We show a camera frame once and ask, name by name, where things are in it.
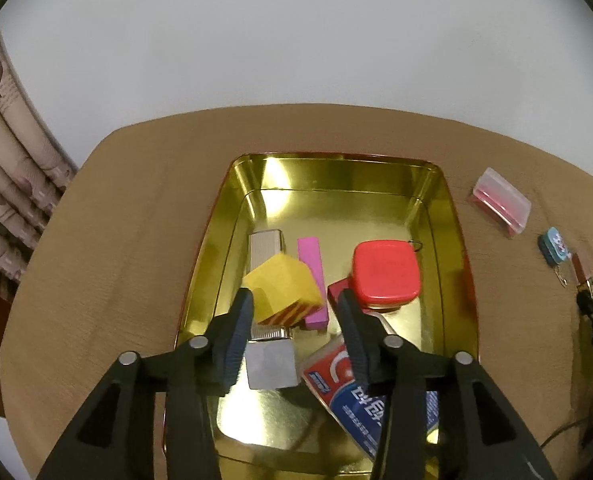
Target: striped pattern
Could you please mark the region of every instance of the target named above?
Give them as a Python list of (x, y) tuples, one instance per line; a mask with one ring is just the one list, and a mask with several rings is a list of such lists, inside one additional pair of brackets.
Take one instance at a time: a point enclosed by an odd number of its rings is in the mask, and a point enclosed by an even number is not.
[(284, 308), (281, 312), (277, 312), (274, 316), (270, 316), (263, 321), (261, 325), (277, 325), (277, 326), (294, 326), (300, 320), (319, 309), (321, 305), (294, 303)]
[(272, 339), (289, 339), (289, 337), (289, 328), (275, 325), (259, 325), (252, 322), (250, 341), (270, 341)]

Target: curtain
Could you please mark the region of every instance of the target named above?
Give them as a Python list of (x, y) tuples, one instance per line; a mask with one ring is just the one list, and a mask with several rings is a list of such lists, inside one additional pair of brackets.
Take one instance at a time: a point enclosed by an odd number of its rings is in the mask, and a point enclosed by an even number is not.
[(0, 296), (11, 301), (75, 168), (37, 120), (0, 37)]

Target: toothpaste box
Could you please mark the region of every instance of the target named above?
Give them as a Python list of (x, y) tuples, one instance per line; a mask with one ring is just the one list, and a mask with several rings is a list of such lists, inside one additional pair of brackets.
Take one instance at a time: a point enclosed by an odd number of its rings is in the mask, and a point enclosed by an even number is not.
[[(354, 380), (342, 336), (303, 364), (305, 383), (363, 451), (376, 457), (387, 397), (370, 397)], [(438, 394), (427, 393), (427, 432), (438, 428)]]

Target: tan table surface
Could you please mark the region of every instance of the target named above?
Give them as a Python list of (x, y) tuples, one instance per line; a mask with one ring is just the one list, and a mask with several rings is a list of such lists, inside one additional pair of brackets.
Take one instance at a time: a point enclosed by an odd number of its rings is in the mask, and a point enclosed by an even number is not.
[[(589, 334), (579, 330), (574, 288), (561, 287), (536, 237), (555, 225), (593, 259), (593, 177), (455, 121), (337, 105), (224, 108), (118, 130), (92, 153), (55, 211), (0, 354), (6, 416), (32, 475), (120, 352), (172, 348), (231, 161), (244, 153), (304, 151), (438, 164), (470, 258), (481, 362), (539, 441), (585, 413), (593, 396), (583, 378), (593, 370)], [(467, 202), (488, 166), (532, 201), (527, 228), (513, 240)], [(548, 447), (562, 478), (573, 466), (578, 435), (567, 432)], [(162, 478), (160, 456), (157, 469)]]

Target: black cable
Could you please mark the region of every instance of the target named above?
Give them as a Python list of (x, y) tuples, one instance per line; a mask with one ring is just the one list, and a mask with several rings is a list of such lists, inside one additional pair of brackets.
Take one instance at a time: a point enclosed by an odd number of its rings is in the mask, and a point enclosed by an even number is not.
[(556, 437), (558, 437), (561, 433), (565, 433), (567, 430), (571, 430), (572, 428), (575, 428), (577, 426), (581, 426), (582, 424), (585, 424), (588, 420), (588, 417), (586, 418), (581, 418), (580, 420), (576, 420), (574, 422), (571, 422), (569, 424), (565, 424), (564, 426), (561, 426), (560, 428), (558, 428), (556, 431), (554, 431), (554, 433), (552, 433), (548, 438), (546, 438), (543, 443), (541, 444), (541, 449), (545, 448), (545, 446), (547, 446), (552, 440), (554, 440)]

